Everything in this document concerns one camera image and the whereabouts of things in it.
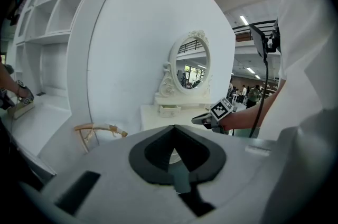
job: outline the black cable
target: black cable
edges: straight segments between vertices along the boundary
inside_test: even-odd
[[[249,138],[252,137],[252,135],[254,134],[254,132],[256,130],[256,126],[258,124],[258,120],[259,120],[260,114],[261,114],[262,109],[263,109],[264,97],[265,97],[265,93],[266,93],[266,88],[268,86],[268,77],[269,77],[269,69],[268,69],[268,62],[267,61],[265,61],[265,67],[266,67],[266,77],[265,77],[265,86],[264,86],[263,96],[262,96],[262,100],[261,100],[260,105],[259,105],[259,109],[258,109],[258,113],[257,113],[256,119],[255,119],[255,122],[253,124],[252,129],[251,129]]]

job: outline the railing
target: railing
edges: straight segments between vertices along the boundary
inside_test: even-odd
[[[203,47],[201,42],[199,42],[198,40],[194,40],[194,41],[191,41],[187,44],[182,45],[179,49],[178,54],[185,53],[189,50],[196,50],[196,49],[201,48],[201,47]]]
[[[260,29],[267,38],[270,37],[270,34],[273,31],[273,24],[276,22],[276,20],[270,20],[270,21],[263,21],[263,22],[257,22],[257,23],[251,23],[251,25],[256,26],[258,29]],[[242,41],[250,41],[252,40],[251,31],[248,25],[239,26],[232,28],[233,32],[236,35],[236,42],[242,42]]]

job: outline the white shirt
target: white shirt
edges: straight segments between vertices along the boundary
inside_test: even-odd
[[[330,0],[282,0],[278,9],[281,64],[286,80],[262,122],[258,138],[277,140],[323,108],[338,106],[338,94],[326,96],[323,85],[337,88],[336,12]]]

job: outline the ornate mirror frame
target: ornate mirror frame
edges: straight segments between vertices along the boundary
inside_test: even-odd
[[[189,38],[194,38],[201,42],[206,52],[206,60],[207,60],[203,81],[193,89],[183,88],[176,75],[177,73],[176,58],[178,51],[182,43],[184,43]],[[198,99],[205,99],[205,101],[203,100],[200,101],[201,103],[208,102],[210,95],[209,82],[211,79],[210,77],[211,56],[208,38],[205,36],[205,32],[203,30],[189,32],[188,34],[181,37],[178,41],[176,41],[171,49],[169,61],[165,62],[163,66],[164,66],[163,69],[164,77],[161,84],[159,85],[158,92],[155,95],[155,100],[157,101],[158,104],[162,104],[161,98],[173,98],[173,102],[175,102],[175,104],[179,104],[180,102],[179,99],[181,98],[187,99],[188,96],[191,96],[191,98],[193,98],[195,101],[198,101]]]

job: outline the white shelving unit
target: white shelving unit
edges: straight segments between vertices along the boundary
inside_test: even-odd
[[[23,8],[14,37],[15,78],[36,96],[35,107],[14,122],[12,135],[36,157],[48,158],[43,149],[53,136],[72,135],[75,125],[91,122],[88,52],[104,2],[28,0]]]

